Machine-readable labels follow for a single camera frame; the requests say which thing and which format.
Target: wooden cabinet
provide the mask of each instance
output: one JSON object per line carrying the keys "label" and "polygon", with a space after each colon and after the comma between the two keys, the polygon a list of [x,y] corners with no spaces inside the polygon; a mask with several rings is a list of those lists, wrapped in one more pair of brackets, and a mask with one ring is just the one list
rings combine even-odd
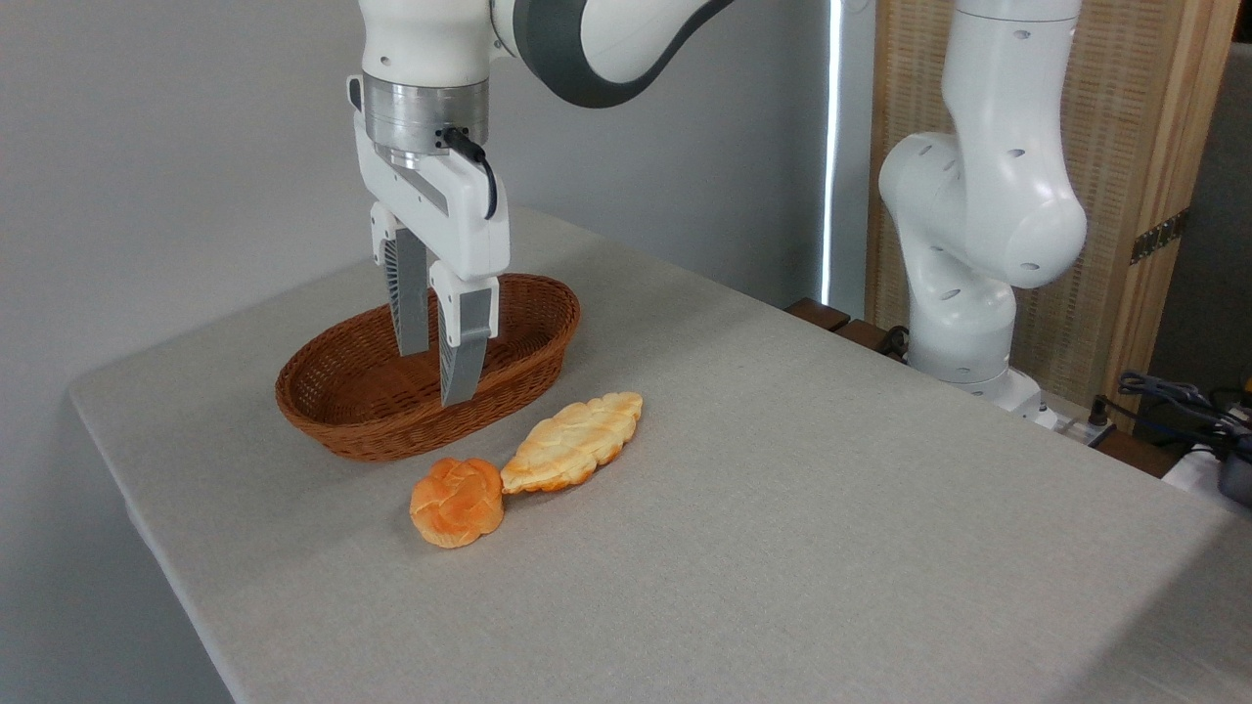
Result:
{"label": "wooden cabinet", "polygon": [[[1238,0],[1085,0],[1062,106],[1089,232],[1063,278],[1018,292],[1013,365],[1087,405],[1146,370],[1184,237]],[[940,76],[953,3],[879,0],[874,173],[901,138],[950,132]],[[899,239],[871,199],[866,317],[908,323]]]}

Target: brown woven basket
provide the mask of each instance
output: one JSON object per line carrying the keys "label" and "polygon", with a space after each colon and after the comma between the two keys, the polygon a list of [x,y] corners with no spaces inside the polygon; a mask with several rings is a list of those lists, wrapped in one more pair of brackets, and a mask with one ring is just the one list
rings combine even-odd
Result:
{"label": "brown woven basket", "polygon": [[500,277],[500,337],[487,344],[475,397],[439,403],[434,293],[429,351],[401,357],[387,306],[349,318],[295,353],[274,383],[293,426],[331,452],[382,462],[443,447],[518,411],[556,382],[581,309],[563,283]]}

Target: metal hinge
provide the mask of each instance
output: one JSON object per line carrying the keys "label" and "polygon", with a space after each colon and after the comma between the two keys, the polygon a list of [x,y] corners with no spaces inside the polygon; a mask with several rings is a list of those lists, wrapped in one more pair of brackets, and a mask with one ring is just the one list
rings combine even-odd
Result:
{"label": "metal hinge", "polygon": [[1134,248],[1131,251],[1131,264],[1138,264],[1157,249],[1182,237],[1183,230],[1187,229],[1187,218],[1189,215],[1191,208],[1186,208],[1177,215],[1134,238]]}

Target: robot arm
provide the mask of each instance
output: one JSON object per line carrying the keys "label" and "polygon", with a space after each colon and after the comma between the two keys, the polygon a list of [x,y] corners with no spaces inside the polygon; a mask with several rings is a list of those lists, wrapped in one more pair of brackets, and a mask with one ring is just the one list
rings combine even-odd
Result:
{"label": "robot arm", "polygon": [[[470,400],[498,333],[508,200],[486,153],[490,64],[521,56],[560,98],[608,108],[644,91],[731,0],[359,0],[363,74],[348,80],[374,259],[402,355],[439,302],[444,406]],[[427,251],[438,259],[427,274]]]}
{"label": "robot arm", "polygon": [[497,0],[508,50],[561,99],[611,108],[639,95],[731,0]]}
{"label": "robot arm", "polygon": [[957,0],[943,78],[957,134],[905,138],[879,175],[909,279],[909,365],[1028,418],[1043,411],[1008,366],[1012,287],[1055,281],[1087,236],[1060,144],[1079,8]]}

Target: bread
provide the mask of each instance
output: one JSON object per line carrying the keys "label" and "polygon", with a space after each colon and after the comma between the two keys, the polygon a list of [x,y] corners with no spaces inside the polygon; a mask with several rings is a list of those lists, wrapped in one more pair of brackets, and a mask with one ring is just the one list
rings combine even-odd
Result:
{"label": "bread", "polygon": [[639,393],[610,393],[540,421],[501,470],[505,494],[556,491],[587,481],[635,436],[642,410]]}
{"label": "bread", "polygon": [[427,542],[463,547],[505,520],[500,471],[483,460],[439,460],[413,487],[408,515]]}

